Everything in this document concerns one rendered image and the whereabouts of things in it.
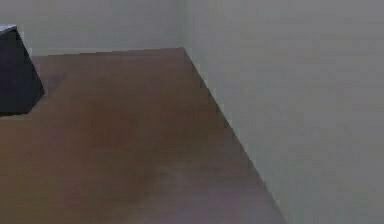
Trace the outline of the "black cabinet with pale top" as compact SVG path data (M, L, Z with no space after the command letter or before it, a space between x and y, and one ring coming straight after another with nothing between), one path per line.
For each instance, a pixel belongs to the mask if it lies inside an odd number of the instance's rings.
M16 25L0 25L0 116L28 114L45 95Z

